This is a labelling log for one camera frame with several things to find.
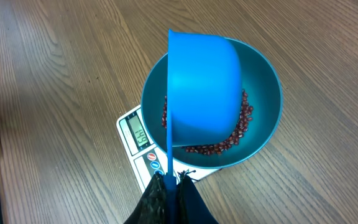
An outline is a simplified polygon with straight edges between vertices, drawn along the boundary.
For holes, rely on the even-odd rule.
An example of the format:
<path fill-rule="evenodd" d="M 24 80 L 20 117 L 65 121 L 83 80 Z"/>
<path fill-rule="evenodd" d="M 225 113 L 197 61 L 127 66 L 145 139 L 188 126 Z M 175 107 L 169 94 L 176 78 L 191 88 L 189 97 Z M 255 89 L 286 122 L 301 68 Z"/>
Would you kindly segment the blue plastic measuring scoop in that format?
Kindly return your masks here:
<path fill-rule="evenodd" d="M 167 218 L 176 218 L 173 148 L 227 139 L 239 117 L 241 66 L 224 37 L 168 31 L 166 146 Z"/>

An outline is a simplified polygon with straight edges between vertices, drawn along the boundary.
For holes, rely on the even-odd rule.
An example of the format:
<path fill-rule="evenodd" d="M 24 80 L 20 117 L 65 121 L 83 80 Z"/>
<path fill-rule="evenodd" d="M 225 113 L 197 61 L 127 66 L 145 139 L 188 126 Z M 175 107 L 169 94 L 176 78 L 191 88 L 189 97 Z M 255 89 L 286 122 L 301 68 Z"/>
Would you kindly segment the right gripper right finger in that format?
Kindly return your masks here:
<path fill-rule="evenodd" d="M 199 194 L 193 179 L 189 176 L 194 170 L 179 173 L 177 185 L 176 223 L 181 224 L 218 224 Z"/>

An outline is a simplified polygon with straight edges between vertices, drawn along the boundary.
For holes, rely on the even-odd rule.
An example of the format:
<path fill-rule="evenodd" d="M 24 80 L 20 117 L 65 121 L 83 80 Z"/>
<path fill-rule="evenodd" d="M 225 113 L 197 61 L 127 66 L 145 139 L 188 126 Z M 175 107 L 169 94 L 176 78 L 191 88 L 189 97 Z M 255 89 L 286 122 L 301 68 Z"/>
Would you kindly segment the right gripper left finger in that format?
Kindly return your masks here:
<path fill-rule="evenodd" d="M 154 174 L 137 206 L 124 224 L 163 224 L 165 221 L 166 188 L 163 175 Z"/>

